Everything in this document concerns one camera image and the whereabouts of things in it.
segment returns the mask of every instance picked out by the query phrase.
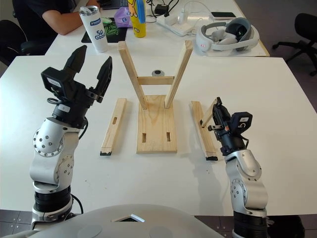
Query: desk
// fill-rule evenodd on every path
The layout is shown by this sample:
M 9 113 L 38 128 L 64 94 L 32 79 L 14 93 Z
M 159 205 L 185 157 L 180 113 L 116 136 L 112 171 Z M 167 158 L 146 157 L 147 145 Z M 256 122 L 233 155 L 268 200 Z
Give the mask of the desk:
M 171 14 L 178 14 L 181 8 L 189 0 L 181 0 L 178 5 L 172 10 Z M 240 8 L 237 6 L 234 0 L 202 0 L 209 9 L 212 11 L 229 11 L 233 12 L 237 17 L 244 17 Z M 204 15 L 207 18 L 207 10 L 201 6 L 199 3 L 192 3 L 192 7 L 197 10 L 203 10 L 199 14 L 190 14 L 194 19 L 199 19 L 198 16 Z M 81 0 L 78 6 L 85 5 L 85 0 Z M 186 10 L 189 10 L 190 4 L 186 6 Z M 116 10 L 102 10 L 102 16 L 113 17 Z M 210 21 L 199 21 L 197 27 L 202 24 L 211 23 Z M 85 33 L 84 26 L 72 31 L 66 36 L 58 35 L 51 47 L 47 51 L 46 55 L 69 55 L 76 48 L 83 45 L 81 39 Z M 158 25 L 157 23 L 147 23 L 147 35 L 145 38 L 136 38 L 133 35 L 132 28 L 128 29 L 126 35 L 126 42 L 129 47 L 132 56 L 178 56 L 178 49 L 181 48 L 185 40 L 195 40 L 195 37 L 179 37 L 172 33 L 170 30 Z M 101 55 L 97 53 L 92 44 L 86 44 L 88 55 Z M 118 54 L 117 43 L 109 44 L 109 54 Z M 260 42 L 257 46 L 248 51 L 237 52 L 235 50 L 231 51 L 209 51 L 208 53 L 203 53 L 199 51 L 196 47 L 194 48 L 193 55 L 199 56 L 269 56 L 267 50 Z
M 31 210 L 33 186 L 29 167 L 34 132 L 49 117 L 52 94 L 41 71 L 62 68 L 68 56 L 17 57 L 0 80 L 1 209 Z M 104 56 L 87 56 L 76 80 L 95 86 Z M 177 57 L 133 57 L 140 76 L 160 69 L 173 73 Z M 146 86 L 149 95 L 168 86 Z M 189 104 L 204 110 L 220 96 L 231 113 L 253 114 L 243 135 L 263 169 L 268 215 L 313 214 L 316 206 L 317 114 L 281 58 L 191 57 L 174 99 L 177 154 L 136 154 L 138 100 L 121 58 L 113 57 L 112 81 L 101 104 L 86 116 L 89 128 L 75 151 L 72 192 L 85 211 L 148 203 L 174 207 L 192 215 L 231 216 L 225 162 L 207 162 Z M 116 99 L 128 99 L 117 144 L 110 157 L 100 157 Z

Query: water bottle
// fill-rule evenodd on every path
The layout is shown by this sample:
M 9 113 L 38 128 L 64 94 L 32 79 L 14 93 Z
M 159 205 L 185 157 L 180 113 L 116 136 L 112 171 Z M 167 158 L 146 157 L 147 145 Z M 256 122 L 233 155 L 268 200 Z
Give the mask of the water bottle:
M 138 38 L 145 37 L 145 0 L 128 0 L 134 35 Z
M 99 8 L 97 6 L 82 6 L 80 7 L 79 14 L 96 51 L 99 53 L 106 52 L 108 42 Z

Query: white tumbler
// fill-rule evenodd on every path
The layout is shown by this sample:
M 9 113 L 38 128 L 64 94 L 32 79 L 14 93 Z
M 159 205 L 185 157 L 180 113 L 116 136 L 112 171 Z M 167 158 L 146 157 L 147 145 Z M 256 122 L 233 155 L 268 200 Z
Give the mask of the white tumbler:
M 96 51 L 99 53 L 106 52 L 108 42 L 98 7 L 81 7 L 79 14 Z

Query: white vr headset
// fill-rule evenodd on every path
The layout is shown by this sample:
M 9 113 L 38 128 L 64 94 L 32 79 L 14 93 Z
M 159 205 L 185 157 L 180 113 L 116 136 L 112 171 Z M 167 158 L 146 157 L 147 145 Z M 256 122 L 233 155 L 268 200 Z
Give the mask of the white vr headset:
M 225 26 L 207 35 L 206 31 L 217 26 Z M 260 36 L 258 31 L 250 22 L 242 17 L 235 18 L 229 23 L 216 22 L 204 25 L 196 34 L 196 43 L 203 52 L 210 48 L 215 51 L 227 51 L 236 49 L 244 51 L 253 48 L 258 44 Z

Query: black chair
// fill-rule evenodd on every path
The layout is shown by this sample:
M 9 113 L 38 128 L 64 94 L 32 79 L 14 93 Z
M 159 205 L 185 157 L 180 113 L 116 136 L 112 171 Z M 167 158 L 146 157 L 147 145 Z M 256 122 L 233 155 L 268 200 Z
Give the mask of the black chair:
M 310 42 L 278 42 L 276 45 L 273 45 L 272 48 L 276 49 L 278 46 L 291 46 L 296 49 L 300 49 L 300 51 L 294 54 L 291 58 L 287 59 L 285 62 L 288 63 L 293 58 L 301 55 L 302 53 L 306 53 L 316 68 L 315 71 L 310 73 L 310 76 L 315 76 L 317 74 L 317 49 L 314 48 L 313 45 L 317 42 L 317 16 L 306 13 L 298 14 L 295 18 L 295 30 L 298 35 L 310 40 Z
M 53 39 L 27 41 L 21 28 L 9 20 L 0 21 L 0 61 L 9 66 L 16 56 L 41 56 Z
M 42 36 L 39 29 L 29 25 L 19 0 L 13 0 L 13 16 L 22 29 L 9 20 L 0 21 L 0 61 L 9 66 L 16 56 L 42 56 L 55 36 Z

